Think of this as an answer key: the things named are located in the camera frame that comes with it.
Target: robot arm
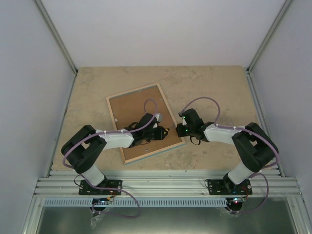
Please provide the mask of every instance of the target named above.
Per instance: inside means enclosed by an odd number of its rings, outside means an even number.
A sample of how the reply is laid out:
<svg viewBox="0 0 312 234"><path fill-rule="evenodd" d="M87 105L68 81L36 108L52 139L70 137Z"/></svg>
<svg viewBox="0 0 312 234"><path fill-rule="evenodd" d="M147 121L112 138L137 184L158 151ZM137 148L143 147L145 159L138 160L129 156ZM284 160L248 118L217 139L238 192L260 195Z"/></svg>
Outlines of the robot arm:
<svg viewBox="0 0 312 234"><path fill-rule="evenodd" d="M169 129L159 126L162 119L161 114L156 114L153 121L144 129L129 133L129 131L147 124L152 117L152 114L147 113L139 122L134 122L122 130L109 134L104 133L85 141L88 147L85 148L83 145L80 145L75 148L67 157L68 162L78 174L82 174L92 185L106 187L108 180L95 165L96 159L102 151L107 149L132 148L140 145L144 140L147 142L163 140L167 136ZM78 142L98 132L103 131L96 130L91 125L85 125L62 147L62 154L65 155Z"/></svg>
<svg viewBox="0 0 312 234"><path fill-rule="evenodd" d="M217 141L234 145L241 158L241 162L230 172L228 172L223 181L219 183L220 187L225 188L227 194L236 193L240 185L253 173L259 172L267 165L275 154L271 148L263 141L236 129L223 129L214 125L213 122L204 123L194 109L189 109L180 114L183 121L177 125L176 131L179 137L190 136L200 141ZM277 147L264 131L256 123L250 123L241 128L248 129L265 138L277 151Z"/></svg>

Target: corkboard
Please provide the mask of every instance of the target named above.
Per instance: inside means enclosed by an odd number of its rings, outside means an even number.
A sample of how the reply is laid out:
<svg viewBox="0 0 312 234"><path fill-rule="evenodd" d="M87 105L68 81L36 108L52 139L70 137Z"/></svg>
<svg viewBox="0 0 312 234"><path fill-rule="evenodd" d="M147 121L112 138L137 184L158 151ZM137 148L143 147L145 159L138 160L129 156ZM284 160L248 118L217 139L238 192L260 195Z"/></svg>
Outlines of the corkboard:
<svg viewBox="0 0 312 234"><path fill-rule="evenodd" d="M160 126L170 128L169 134L164 140L152 141L147 145L139 145L133 148L121 148L121 155L125 164L185 144L185 140L177 136L177 122L170 110L159 83L139 87L137 89L107 97L115 130L129 126L133 122L139 122L139 120L145 115L143 109L144 102L149 98L156 101L158 106L157 112L163 115ZM153 102L149 101L146 104L146 111L151 114L155 112Z"/></svg>

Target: white wall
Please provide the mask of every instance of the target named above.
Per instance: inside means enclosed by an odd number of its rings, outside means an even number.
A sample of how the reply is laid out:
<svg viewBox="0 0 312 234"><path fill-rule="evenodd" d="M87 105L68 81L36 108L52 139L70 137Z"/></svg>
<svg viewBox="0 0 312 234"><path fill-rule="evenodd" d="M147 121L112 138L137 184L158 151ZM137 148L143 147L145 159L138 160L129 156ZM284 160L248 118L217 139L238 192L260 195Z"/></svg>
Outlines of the white wall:
<svg viewBox="0 0 312 234"><path fill-rule="evenodd" d="M74 75L31 0L0 7L0 227L18 234Z"/></svg>
<svg viewBox="0 0 312 234"><path fill-rule="evenodd" d="M286 175L312 217L312 1L296 0L252 76Z"/></svg>
<svg viewBox="0 0 312 234"><path fill-rule="evenodd" d="M247 67L284 0L43 3L77 67Z"/></svg>

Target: beige tabletop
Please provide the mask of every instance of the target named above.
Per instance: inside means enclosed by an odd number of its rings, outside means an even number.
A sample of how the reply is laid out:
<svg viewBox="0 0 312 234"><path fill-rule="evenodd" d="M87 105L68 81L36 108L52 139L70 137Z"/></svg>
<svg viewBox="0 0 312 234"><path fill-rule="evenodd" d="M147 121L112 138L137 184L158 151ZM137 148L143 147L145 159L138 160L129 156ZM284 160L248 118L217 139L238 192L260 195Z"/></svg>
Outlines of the beige tabletop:
<svg viewBox="0 0 312 234"><path fill-rule="evenodd" d="M178 113L191 100L201 96L214 98L221 107L220 124L247 125L258 122L254 103L241 66L179 67L85 67L80 68L65 116L53 170L68 170L62 165L61 147L81 127L113 130L106 97L150 83L159 82L178 123ZM207 99L193 103L204 122L214 121L216 105ZM234 146L203 142L187 144L127 165L120 150L103 151L96 164L102 170L156 169L231 169L240 158Z"/></svg>

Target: vent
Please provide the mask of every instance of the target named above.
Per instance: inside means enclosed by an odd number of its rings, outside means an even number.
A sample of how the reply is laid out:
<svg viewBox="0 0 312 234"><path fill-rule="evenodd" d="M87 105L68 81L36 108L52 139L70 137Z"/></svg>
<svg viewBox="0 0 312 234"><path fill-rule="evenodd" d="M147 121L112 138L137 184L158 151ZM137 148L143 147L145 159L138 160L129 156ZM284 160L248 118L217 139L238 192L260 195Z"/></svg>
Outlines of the vent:
<svg viewBox="0 0 312 234"><path fill-rule="evenodd" d="M46 198L44 206L90 207L92 198ZM138 198L140 207L226 207L225 198ZM131 198L115 198L112 202L101 202L100 207L136 207Z"/></svg>

